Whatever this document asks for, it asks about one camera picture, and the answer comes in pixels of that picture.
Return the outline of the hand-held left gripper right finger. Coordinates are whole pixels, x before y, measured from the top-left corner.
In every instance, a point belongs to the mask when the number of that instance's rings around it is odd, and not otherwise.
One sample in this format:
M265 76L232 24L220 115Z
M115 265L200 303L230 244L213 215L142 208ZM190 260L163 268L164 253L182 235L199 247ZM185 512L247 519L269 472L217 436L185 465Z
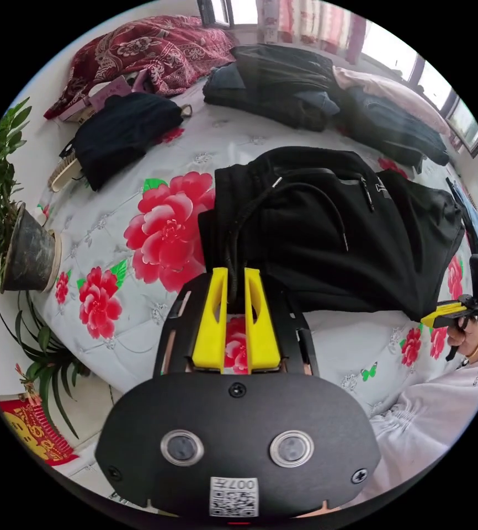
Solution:
M245 329L249 370L278 370L280 353L261 273L245 268Z

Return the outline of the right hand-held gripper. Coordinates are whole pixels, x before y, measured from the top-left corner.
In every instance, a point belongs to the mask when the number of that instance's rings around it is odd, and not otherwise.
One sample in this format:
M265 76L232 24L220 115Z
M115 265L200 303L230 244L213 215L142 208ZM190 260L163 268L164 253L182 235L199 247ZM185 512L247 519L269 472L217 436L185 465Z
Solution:
M467 324L468 320L478 321L478 301L471 295L462 295L457 301L439 302L434 312L421 319L421 323L429 328L444 328L456 325L460 329L460 319ZM446 361L452 361L457 354L456 347L450 347Z

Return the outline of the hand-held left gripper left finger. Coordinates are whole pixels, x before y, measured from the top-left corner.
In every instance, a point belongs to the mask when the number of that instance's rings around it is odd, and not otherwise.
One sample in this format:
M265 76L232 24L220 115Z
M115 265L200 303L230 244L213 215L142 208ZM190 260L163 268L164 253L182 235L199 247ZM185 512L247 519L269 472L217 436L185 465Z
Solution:
M192 354L195 369L223 369L227 324L228 270L214 268L202 305Z

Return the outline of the person's right hand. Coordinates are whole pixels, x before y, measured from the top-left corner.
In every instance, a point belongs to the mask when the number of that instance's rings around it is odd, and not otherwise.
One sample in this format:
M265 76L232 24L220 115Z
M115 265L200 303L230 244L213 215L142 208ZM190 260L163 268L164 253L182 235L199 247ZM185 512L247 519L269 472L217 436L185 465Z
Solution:
M464 324L464 320L460 319L460 329L456 325L447 328L447 343L451 347L457 348L457 354L465 357L468 363L474 364L478 362L478 321L468 320Z

